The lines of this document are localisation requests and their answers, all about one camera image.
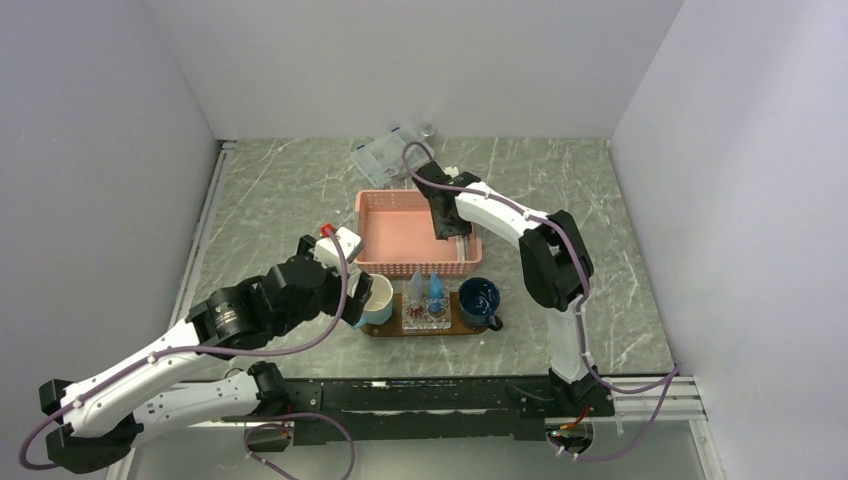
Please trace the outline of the light blue mug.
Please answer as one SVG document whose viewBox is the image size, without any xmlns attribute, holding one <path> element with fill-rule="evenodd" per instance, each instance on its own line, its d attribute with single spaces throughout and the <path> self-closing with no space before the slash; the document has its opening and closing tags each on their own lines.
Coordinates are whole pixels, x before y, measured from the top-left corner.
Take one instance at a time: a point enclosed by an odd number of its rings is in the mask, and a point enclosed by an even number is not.
<svg viewBox="0 0 848 480">
<path fill-rule="evenodd" d="M 372 275 L 371 280 L 370 297 L 353 328 L 362 328 L 365 325 L 383 325 L 393 313 L 394 288 L 391 281 L 379 274 Z"/>
</svg>

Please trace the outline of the pink plastic basket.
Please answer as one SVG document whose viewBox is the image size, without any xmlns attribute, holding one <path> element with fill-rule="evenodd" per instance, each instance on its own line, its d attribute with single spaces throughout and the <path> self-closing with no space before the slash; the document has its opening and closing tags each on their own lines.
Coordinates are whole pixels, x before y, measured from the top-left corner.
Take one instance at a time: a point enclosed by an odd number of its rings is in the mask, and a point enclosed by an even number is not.
<svg viewBox="0 0 848 480">
<path fill-rule="evenodd" d="M 362 190 L 356 196 L 358 235 L 364 248 L 356 264 L 367 273 L 409 278 L 417 267 L 424 276 L 465 277 L 479 263 L 457 260 L 456 239 L 437 240 L 430 208 L 417 190 Z"/>
</svg>

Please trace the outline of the clear acrylic toothbrush holder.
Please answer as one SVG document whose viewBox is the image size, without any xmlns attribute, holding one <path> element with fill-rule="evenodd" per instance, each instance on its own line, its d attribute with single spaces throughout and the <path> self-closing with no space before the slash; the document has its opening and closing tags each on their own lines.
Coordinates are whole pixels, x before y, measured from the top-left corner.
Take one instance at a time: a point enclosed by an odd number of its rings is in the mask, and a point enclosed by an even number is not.
<svg viewBox="0 0 848 480">
<path fill-rule="evenodd" d="M 402 296 L 402 329 L 404 331 L 442 331 L 447 330 L 451 326 L 451 315 L 449 312 L 449 296 L 444 290 L 443 306 L 444 310 L 441 315 L 430 315 L 426 310 L 427 283 L 423 281 L 423 315 L 418 319 L 409 318 L 406 314 L 406 290 Z"/>
</svg>

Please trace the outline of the white toothpaste tube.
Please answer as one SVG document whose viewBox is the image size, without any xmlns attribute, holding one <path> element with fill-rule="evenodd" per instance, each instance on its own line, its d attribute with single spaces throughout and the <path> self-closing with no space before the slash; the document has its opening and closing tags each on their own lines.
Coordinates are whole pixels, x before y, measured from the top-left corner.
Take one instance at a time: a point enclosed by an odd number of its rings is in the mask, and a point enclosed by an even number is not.
<svg viewBox="0 0 848 480">
<path fill-rule="evenodd" d="M 423 281 L 421 268 L 417 267 L 407 284 L 406 314 L 409 318 L 418 319 L 423 315 Z"/>
</svg>

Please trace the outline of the blue toothpaste tube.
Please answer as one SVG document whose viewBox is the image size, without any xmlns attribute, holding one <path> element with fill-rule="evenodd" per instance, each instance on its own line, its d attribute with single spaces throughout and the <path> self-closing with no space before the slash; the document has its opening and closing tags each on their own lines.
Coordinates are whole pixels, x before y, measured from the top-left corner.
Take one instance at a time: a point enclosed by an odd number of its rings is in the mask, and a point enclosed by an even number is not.
<svg viewBox="0 0 848 480">
<path fill-rule="evenodd" d="M 426 310 L 430 315 L 438 316 L 441 315 L 444 306 L 444 286 L 440 277 L 435 273 L 431 272 L 429 276 L 429 281 L 427 285 L 427 296 L 426 296 Z"/>
</svg>

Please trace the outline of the dark blue mug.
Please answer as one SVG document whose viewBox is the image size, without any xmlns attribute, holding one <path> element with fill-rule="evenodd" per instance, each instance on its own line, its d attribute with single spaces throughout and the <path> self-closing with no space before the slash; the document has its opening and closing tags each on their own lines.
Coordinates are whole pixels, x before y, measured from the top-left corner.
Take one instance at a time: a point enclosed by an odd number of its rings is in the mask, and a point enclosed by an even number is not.
<svg viewBox="0 0 848 480">
<path fill-rule="evenodd" d="M 501 296 L 491 280 L 469 278 L 460 285 L 457 294 L 460 319 L 466 327 L 487 328 L 495 332 L 503 328 L 503 321 L 497 314 Z"/>
</svg>

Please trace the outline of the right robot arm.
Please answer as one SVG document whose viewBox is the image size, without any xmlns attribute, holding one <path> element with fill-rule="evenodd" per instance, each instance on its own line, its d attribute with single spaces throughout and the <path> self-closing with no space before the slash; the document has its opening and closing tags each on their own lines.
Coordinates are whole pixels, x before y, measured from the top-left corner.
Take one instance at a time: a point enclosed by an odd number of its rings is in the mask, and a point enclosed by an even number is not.
<svg viewBox="0 0 848 480">
<path fill-rule="evenodd" d="M 472 174 L 447 175 L 434 161 L 410 175 L 428 201 L 437 239 L 468 236 L 478 226 L 518 250 L 525 289 L 548 321 L 552 404 L 564 415 L 578 413 L 600 377 L 583 320 L 594 267 L 574 218 L 527 208 Z"/>
</svg>

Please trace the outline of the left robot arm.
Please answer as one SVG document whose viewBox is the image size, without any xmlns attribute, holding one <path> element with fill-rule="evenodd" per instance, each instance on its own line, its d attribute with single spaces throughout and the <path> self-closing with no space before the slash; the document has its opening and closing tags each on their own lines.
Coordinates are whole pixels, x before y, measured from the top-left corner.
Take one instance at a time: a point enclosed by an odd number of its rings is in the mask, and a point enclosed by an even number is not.
<svg viewBox="0 0 848 480">
<path fill-rule="evenodd" d="M 342 256 L 296 255 L 266 274 L 214 291 L 159 339 L 106 371 L 39 390 L 56 428 L 47 467 L 87 474 L 160 435 L 210 418 L 272 420 L 291 396 L 268 343 L 327 314 L 356 324 L 373 278 Z"/>
</svg>

